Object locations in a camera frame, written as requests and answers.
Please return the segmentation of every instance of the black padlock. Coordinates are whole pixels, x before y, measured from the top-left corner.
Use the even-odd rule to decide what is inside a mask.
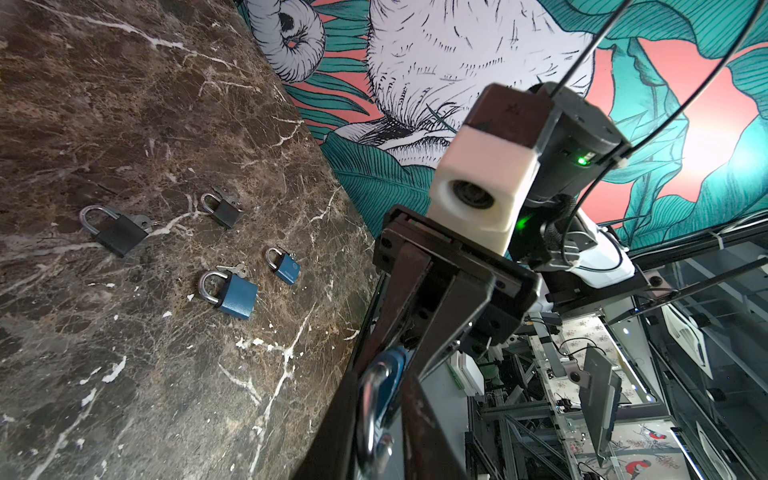
[[[88,222],[85,216],[92,210],[100,210],[108,216],[114,218],[114,222],[102,231],[96,230]],[[116,214],[112,210],[101,205],[91,205],[80,210],[80,223],[83,227],[96,236],[96,241],[107,247],[118,257],[125,255],[134,249],[141,241],[147,237],[147,232],[141,229],[137,224],[125,215]]]
[[[218,202],[216,209],[208,207],[208,204],[205,203],[207,197]],[[235,222],[237,222],[237,219],[240,217],[240,209],[216,194],[203,194],[200,196],[200,202],[203,204],[203,210],[213,215],[216,221],[228,230],[234,226]]]

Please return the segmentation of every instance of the large blue padlock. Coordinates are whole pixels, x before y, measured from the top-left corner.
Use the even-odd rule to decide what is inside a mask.
[[[270,259],[270,253],[272,252],[277,253],[277,260],[274,262]],[[283,252],[279,248],[272,247],[267,249],[264,253],[264,257],[266,258],[266,263],[272,268],[275,275],[280,277],[283,282],[293,285],[299,279],[301,267],[288,253]]]
[[[224,286],[219,290],[219,298],[205,290],[205,281],[212,276],[224,279]],[[204,273],[197,283],[197,290],[200,292],[200,296],[219,310],[242,320],[248,320],[250,317],[251,312],[253,312],[253,305],[256,303],[256,296],[259,294],[259,287],[248,280],[243,280],[233,273],[227,275],[218,270]]]

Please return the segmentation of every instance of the padlock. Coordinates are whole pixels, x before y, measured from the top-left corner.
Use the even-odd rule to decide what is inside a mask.
[[[205,203],[205,199],[207,197],[210,197],[218,202],[215,210]],[[203,210],[213,215],[216,221],[219,222],[222,227],[228,230],[232,228],[235,222],[237,222],[237,218],[240,216],[240,212],[242,211],[216,194],[202,194],[200,196],[200,202],[203,204]]]
[[[270,253],[272,252],[277,252],[277,262],[270,260]],[[266,258],[266,263],[272,268],[275,275],[280,277],[283,282],[289,285],[296,283],[301,267],[288,253],[283,252],[279,248],[272,247],[264,253],[264,258]]]
[[[88,212],[92,210],[100,210],[106,213],[114,218],[114,223],[102,231],[96,230],[88,222],[88,219],[85,218]],[[147,237],[147,232],[142,230],[129,217],[117,214],[101,205],[91,205],[80,210],[79,217],[83,227],[96,236],[96,241],[107,247],[118,257],[125,257],[128,252],[133,250],[135,246]]]
[[[212,296],[205,290],[205,280],[212,276],[224,279],[224,286],[219,290],[219,298]],[[219,310],[242,320],[248,320],[250,317],[251,312],[253,312],[253,305],[256,303],[256,297],[259,294],[259,287],[248,280],[243,280],[233,274],[227,275],[218,270],[204,273],[197,283],[197,290],[200,292],[200,296]]]

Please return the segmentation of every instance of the blue padlock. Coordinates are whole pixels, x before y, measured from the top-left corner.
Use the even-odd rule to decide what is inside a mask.
[[[273,262],[270,259],[270,253],[272,252],[277,253],[276,262]],[[267,249],[264,253],[264,257],[266,258],[266,263],[272,268],[275,275],[280,277],[283,282],[289,285],[296,283],[296,280],[299,278],[299,272],[301,272],[301,267],[290,257],[290,255],[288,255],[288,253],[283,252],[279,248],[272,247]]]
[[[205,290],[205,280],[212,276],[219,276],[224,279],[224,286],[219,291],[220,298],[216,298]],[[200,296],[219,310],[242,320],[248,320],[250,317],[251,312],[253,312],[253,305],[256,303],[256,296],[259,294],[259,287],[248,280],[243,280],[234,274],[227,275],[218,270],[204,273],[197,283],[197,290],[200,292]]]

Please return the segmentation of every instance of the wall mural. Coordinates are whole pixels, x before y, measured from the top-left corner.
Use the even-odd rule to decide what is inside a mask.
[[[558,81],[620,0],[236,0],[370,230],[421,213],[434,168],[483,87]],[[570,88],[630,141],[664,121],[755,0],[636,0]],[[585,210],[633,217],[632,248],[768,207],[768,13],[686,115],[614,170]]]

